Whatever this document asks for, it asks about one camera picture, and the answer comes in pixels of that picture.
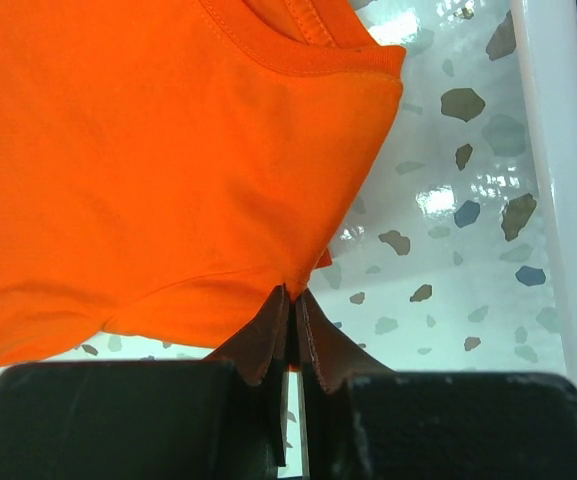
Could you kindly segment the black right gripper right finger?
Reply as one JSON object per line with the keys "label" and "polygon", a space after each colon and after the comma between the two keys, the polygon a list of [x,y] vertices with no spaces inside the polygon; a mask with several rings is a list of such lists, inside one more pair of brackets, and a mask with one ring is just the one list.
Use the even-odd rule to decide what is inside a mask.
{"label": "black right gripper right finger", "polygon": [[577,479],[577,388],[543,372],[400,372],[294,307],[308,479]]}

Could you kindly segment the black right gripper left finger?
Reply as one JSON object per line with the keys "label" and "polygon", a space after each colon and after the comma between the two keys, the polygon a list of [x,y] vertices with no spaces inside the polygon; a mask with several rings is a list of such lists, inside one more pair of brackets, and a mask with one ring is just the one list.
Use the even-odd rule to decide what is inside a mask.
{"label": "black right gripper left finger", "polygon": [[202,360],[42,362],[0,375],[0,479],[274,479],[289,297]]}

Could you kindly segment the orange t-shirt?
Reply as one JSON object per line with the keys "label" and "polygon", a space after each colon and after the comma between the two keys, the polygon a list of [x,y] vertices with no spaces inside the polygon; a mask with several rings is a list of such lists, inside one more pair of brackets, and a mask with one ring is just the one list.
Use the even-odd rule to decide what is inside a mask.
{"label": "orange t-shirt", "polygon": [[345,1],[0,1],[0,367],[215,347],[328,266],[406,52]]}

